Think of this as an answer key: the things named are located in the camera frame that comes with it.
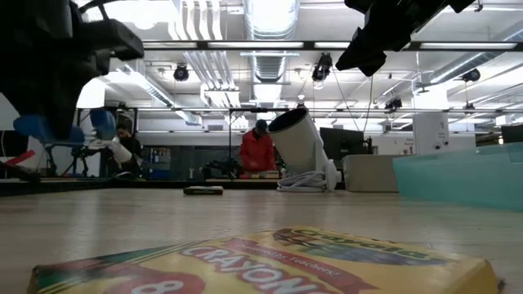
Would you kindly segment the yellow green card box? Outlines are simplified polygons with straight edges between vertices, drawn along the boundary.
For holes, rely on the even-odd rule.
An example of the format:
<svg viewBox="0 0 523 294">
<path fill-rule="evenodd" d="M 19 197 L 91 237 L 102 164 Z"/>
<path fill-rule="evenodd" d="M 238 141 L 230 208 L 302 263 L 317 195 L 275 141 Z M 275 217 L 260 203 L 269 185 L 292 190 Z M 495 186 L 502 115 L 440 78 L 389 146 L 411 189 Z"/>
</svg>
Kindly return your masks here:
<svg viewBox="0 0 523 294">
<path fill-rule="evenodd" d="M 221 186 L 189 186 L 183 189 L 184 195 L 223 195 Z"/>
</svg>

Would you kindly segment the white plastic bin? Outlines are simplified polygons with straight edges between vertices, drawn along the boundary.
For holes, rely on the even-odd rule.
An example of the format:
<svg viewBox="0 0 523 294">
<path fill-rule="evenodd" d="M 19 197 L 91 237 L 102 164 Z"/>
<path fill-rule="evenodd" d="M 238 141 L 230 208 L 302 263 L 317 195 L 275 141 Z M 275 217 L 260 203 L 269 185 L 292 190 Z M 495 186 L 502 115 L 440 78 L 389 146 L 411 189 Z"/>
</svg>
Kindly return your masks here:
<svg viewBox="0 0 523 294">
<path fill-rule="evenodd" d="M 343 158 L 346 190 L 354 193 L 397 193 L 393 160 L 400 155 L 357 154 Z"/>
</svg>

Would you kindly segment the white spotlight lamp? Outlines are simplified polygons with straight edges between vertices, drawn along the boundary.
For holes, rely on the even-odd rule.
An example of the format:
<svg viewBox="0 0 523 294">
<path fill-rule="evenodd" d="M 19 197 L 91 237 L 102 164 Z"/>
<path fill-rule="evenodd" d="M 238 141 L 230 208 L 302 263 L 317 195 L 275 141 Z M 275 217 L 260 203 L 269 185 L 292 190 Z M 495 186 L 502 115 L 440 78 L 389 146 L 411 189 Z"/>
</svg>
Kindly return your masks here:
<svg viewBox="0 0 523 294">
<path fill-rule="evenodd" d="M 267 128 L 280 157 L 285 173 L 278 182 L 280 192 L 333 192 L 341 180 L 341 172 L 328 159 L 323 141 L 306 108 L 281 114 Z"/>
</svg>

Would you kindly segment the person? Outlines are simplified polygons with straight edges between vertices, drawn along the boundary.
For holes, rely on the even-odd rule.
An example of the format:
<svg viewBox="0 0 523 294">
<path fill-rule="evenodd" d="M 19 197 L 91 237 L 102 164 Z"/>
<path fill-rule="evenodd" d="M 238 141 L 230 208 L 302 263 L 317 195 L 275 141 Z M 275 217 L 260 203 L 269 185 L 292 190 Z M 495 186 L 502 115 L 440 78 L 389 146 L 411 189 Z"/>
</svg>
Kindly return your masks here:
<svg viewBox="0 0 523 294">
<path fill-rule="evenodd" d="M 242 136 L 239 157 L 245 173 L 275 170 L 274 143 L 267 127 L 266 120 L 259 119 L 254 128 Z"/>
<path fill-rule="evenodd" d="M 128 150 L 132 158 L 125 163 L 121 163 L 121 168 L 124 172 L 131 172 L 134 176 L 140 177 L 142 175 L 142 145 L 138 139 L 130 132 L 129 128 L 124 124 L 116 126 L 116 132 L 120 144 Z"/>
</svg>

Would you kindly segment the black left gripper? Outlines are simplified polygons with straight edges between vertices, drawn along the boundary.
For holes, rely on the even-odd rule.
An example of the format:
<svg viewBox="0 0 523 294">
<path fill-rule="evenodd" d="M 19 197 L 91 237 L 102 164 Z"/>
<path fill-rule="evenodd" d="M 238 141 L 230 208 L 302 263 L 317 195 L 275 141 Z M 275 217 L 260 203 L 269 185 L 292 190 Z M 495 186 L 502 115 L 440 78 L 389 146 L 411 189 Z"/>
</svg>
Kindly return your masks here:
<svg viewBox="0 0 523 294">
<path fill-rule="evenodd" d="M 44 117 L 68 139 L 83 87 L 109 72 L 111 58 L 143 57 L 141 39 L 105 10 L 118 1 L 0 0 L 0 92 L 20 117 Z"/>
</svg>

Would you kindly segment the yellow Crayola crayon box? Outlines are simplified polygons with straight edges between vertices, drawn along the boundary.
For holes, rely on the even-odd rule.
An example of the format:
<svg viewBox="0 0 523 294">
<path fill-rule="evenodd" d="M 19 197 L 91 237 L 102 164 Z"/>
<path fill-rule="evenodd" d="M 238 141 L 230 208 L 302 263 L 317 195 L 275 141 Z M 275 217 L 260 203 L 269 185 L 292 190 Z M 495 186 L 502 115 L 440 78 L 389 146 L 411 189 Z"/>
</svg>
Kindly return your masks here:
<svg viewBox="0 0 523 294">
<path fill-rule="evenodd" d="M 484 259 L 308 226 L 34 267 L 27 294 L 501 294 Z"/>
</svg>

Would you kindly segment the silver ventilation duct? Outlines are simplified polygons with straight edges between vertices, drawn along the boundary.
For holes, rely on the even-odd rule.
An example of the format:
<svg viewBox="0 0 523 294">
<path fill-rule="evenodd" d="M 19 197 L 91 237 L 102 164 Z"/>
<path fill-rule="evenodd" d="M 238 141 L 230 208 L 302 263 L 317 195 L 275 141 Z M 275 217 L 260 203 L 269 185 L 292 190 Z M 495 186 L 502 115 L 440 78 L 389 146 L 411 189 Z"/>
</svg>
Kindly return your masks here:
<svg viewBox="0 0 523 294">
<path fill-rule="evenodd" d="M 243 0 L 248 40 L 289 41 L 298 21 L 299 0 Z M 262 102 L 280 98 L 288 57 L 284 51 L 261 51 L 249 58 L 253 73 L 253 95 Z"/>
</svg>

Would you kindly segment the white cabinet machine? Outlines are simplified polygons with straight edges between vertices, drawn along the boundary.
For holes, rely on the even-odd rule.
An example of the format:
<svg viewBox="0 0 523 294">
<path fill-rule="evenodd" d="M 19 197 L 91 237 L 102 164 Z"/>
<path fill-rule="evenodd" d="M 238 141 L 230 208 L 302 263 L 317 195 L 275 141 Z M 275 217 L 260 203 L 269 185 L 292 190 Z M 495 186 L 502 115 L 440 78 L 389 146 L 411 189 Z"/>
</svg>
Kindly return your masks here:
<svg viewBox="0 0 523 294">
<path fill-rule="evenodd" d="M 449 148 L 449 122 L 446 113 L 415 114 L 413 139 L 416 154 L 436 154 Z"/>
</svg>

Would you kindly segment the small white lamp shade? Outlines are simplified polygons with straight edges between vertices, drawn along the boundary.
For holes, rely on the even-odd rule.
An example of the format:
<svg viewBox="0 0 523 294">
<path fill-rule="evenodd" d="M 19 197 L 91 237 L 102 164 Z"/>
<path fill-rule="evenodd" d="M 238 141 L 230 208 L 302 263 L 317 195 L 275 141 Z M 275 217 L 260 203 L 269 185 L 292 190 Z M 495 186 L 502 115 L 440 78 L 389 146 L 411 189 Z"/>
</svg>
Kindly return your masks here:
<svg viewBox="0 0 523 294">
<path fill-rule="evenodd" d="M 113 153 L 114 160 L 117 163 L 127 163 L 132 160 L 132 153 L 120 143 L 117 137 L 113 138 L 107 147 Z"/>
</svg>

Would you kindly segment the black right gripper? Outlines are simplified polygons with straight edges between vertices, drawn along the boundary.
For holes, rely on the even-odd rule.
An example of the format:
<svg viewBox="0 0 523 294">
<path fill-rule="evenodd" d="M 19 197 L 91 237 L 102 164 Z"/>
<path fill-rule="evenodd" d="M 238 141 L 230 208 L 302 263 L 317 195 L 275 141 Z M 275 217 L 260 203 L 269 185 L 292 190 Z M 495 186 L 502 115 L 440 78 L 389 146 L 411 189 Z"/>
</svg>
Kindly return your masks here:
<svg viewBox="0 0 523 294">
<path fill-rule="evenodd" d="M 386 62 L 386 51 L 401 51 L 414 31 L 449 5 L 448 0 L 344 0 L 350 9 L 364 14 L 336 69 L 357 68 L 374 75 Z"/>
</svg>

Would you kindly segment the black flat screen monitor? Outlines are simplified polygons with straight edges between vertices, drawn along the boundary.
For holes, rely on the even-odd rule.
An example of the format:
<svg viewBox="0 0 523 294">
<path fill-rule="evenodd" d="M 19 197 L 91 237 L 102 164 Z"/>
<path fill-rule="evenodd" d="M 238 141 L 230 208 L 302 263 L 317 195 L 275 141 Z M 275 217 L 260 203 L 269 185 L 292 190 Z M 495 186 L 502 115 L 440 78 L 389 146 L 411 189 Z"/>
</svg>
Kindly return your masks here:
<svg viewBox="0 0 523 294">
<path fill-rule="evenodd" d="M 341 161 L 348 155 L 366 154 L 364 133 L 335 128 L 320 128 L 323 149 L 328 159 Z"/>
<path fill-rule="evenodd" d="M 505 144 L 523 143 L 523 124 L 501 126 L 501 132 Z"/>
</svg>

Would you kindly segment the translucent teal green bin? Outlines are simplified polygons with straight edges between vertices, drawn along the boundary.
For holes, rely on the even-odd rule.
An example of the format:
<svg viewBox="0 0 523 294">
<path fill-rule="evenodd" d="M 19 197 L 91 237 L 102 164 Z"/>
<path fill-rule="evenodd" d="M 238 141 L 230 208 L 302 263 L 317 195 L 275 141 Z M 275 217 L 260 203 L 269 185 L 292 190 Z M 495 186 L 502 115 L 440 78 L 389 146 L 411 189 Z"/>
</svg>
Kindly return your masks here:
<svg viewBox="0 0 523 294">
<path fill-rule="evenodd" d="M 393 160 L 400 196 L 523 212 L 523 143 Z"/>
</svg>

